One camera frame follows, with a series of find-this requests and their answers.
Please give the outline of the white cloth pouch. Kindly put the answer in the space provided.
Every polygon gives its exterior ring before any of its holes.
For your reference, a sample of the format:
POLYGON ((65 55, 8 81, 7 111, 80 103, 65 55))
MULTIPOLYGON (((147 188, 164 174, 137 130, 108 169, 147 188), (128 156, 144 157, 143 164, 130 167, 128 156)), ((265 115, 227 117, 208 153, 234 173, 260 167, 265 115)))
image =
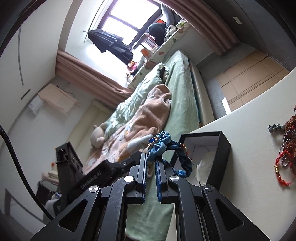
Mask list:
POLYGON ((205 154, 203 159, 199 162, 196 168, 196 180, 198 186, 205 186, 213 166, 215 152, 210 151, 205 154))

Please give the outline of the black jewelry box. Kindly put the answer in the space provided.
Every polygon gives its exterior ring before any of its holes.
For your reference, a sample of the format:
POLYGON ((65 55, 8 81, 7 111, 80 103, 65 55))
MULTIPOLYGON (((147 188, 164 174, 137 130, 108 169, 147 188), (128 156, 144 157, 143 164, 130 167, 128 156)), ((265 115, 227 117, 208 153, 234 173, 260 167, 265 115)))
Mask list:
POLYGON ((212 185, 219 189, 227 167, 231 145, 222 131, 181 135, 192 159, 193 171, 186 180, 195 186, 212 185))

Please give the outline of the beige plush toy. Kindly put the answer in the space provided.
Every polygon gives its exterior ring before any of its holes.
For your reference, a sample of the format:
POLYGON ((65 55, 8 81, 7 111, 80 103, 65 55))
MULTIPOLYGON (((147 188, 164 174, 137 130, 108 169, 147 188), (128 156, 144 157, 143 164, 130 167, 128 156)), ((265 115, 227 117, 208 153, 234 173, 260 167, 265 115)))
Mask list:
POLYGON ((92 147, 99 149, 105 142, 105 130, 107 129, 109 122, 105 121, 100 126, 94 125, 93 132, 90 137, 92 147))

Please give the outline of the green bed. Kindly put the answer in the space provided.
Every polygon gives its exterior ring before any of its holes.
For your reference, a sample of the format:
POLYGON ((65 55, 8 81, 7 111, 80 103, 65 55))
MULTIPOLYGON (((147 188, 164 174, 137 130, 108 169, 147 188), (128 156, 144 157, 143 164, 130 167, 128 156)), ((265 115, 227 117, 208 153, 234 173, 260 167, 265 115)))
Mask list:
MULTIPOLYGON (((165 84, 171 91, 171 109, 164 130, 178 141, 182 134, 199 128, 198 108, 189 58, 176 51, 165 65, 169 70, 165 84)), ((172 204, 159 203, 156 178, 148 178, 145 203, 128 207, 125 240, 166 240, 173 209, 172 204)))

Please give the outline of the pink fleece blanket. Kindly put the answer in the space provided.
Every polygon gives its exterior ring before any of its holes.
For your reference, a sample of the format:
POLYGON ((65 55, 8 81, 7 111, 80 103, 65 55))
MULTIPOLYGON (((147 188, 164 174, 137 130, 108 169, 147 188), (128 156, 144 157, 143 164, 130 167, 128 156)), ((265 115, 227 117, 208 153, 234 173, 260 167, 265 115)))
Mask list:
POLYGON ((104 160, 122 162, 137 151, 147 150, 149 140, 163 130, 170 108, 168 87, 164 84, 155 86, 132 119, 106 140, 101 149, 90 155, 83 174, 88 174, 104 160))

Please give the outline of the light green floral duvet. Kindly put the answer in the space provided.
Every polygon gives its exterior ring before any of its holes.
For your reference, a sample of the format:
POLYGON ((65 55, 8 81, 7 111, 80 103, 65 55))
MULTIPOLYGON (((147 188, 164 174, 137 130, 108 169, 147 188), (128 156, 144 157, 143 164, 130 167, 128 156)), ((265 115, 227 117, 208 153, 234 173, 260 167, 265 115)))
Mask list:
POLYGON ((168 68, 164 63, 156 65, 155 68, 145 76, 143 81, 137 85, 132 95, 117 106, 115 112, 106 121, 108 123, 104 133, 106 140, 110 138, 120 127, 132 119, 135 112, 145 102, 148 93, 156 85, 164 83, 163 75, 166 72, 168 72, 168 68))

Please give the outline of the left pink curtain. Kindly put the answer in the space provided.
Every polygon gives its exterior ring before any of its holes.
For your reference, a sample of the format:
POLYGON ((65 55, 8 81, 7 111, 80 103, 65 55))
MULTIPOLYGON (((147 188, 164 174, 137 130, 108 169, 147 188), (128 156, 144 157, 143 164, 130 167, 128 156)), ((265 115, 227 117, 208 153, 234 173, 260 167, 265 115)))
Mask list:
POLYGON ((92 94, 106 106, 116 109, 134 92, 121 86, 71 54, 58 50, 56 57, 56 75, 70 84, 92 94))

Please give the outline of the pink curtain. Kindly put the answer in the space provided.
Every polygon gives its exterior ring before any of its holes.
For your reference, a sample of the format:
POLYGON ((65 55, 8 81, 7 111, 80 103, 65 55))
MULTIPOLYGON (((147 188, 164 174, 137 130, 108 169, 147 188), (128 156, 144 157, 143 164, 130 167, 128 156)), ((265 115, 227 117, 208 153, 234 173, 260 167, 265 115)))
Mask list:
POLYGON ((134 92, 121 86, 71 54, 58 50, 56 57, 56 75, 70 84, 92 94, 106 106, 116 109, 134 92))
POLYGON ((219 56, 230 50, 239 40, 228 25, 204 1, 160 1, 177 13, 206 40, 219 56))

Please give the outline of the colourful plush toy on sill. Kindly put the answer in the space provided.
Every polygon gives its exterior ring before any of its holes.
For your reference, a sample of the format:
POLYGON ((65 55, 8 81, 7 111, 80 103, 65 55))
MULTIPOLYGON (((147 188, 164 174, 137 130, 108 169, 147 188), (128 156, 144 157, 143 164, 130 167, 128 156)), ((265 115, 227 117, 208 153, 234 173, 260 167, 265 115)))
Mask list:
POLYGON ((130 63, 127 64, 128 73, 130 75, 134 75, 134 73, 137 70, 137 62, 136 61, 130 61, 130 63))

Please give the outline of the floral window seat cushion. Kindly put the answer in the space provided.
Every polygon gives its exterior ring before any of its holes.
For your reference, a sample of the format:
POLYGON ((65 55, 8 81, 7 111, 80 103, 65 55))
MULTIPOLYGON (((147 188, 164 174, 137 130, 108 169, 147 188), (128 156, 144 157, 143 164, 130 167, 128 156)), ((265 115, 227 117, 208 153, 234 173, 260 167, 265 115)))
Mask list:
POLYGON ((147 58, 142 57, 139 67, 136 68, 135 75, 127 79, 128 88, 135 89, 156 65, 165 60, 169 56, 171 49, 182 39, 189 27, 190 24, 185 20, 180 20, 176 26, 171 25, 165 42, 160 47, 156 47, 154 51, 148 51, 147 58))

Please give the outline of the right pink curtain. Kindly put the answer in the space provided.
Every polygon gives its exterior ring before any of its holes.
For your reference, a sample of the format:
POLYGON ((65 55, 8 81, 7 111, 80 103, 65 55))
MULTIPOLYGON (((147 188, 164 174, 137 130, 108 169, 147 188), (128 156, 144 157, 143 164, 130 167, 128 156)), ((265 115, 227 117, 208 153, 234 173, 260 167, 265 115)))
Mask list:
POLYGON ((219 56, 230 50, 239 40, 228 25, 204 1, 160 1, 177 13, 206 40, 219 56))

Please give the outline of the window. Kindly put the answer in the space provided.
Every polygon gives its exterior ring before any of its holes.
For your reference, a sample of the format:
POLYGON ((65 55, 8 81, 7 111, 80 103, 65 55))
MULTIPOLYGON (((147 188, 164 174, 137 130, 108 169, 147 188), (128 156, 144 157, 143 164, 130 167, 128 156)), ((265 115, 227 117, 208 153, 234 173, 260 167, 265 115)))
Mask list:
POLYGON ((132 47, 160 16, 161 6, 156 1, 111 1, 97 28, 121 37, 132 47))

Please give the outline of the grey pillow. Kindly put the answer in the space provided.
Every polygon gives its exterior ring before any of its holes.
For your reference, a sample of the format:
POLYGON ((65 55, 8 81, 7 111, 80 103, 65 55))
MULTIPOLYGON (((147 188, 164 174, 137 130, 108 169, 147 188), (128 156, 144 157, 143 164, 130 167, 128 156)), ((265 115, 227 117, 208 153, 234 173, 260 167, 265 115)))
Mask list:
POLYGON ((176 20, 174 12, 163 4, 161 5, 161 10, 163 16, 166 18, 166 26, 175 25, 176 20))

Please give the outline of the white wall air conditioner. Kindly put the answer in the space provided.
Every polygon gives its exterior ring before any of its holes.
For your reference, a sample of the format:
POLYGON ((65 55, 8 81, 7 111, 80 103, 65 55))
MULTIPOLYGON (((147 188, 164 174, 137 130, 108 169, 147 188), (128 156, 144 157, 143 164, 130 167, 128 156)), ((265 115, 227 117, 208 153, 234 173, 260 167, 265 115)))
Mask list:
POLYGON ((40 111, 43 109, 45 101, 42 100, 38 95, 29 103, 28 107, 31 112, 37 116, 40 111))

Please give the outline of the white wall socket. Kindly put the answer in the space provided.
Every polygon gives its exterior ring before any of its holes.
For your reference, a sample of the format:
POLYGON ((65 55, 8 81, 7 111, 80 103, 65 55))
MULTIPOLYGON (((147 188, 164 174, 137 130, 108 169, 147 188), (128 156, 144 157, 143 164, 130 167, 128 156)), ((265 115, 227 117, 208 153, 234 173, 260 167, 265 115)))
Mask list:
POLYGON ((237 24, 242 25, 242 22, 236 16, 233 17, 237 24))

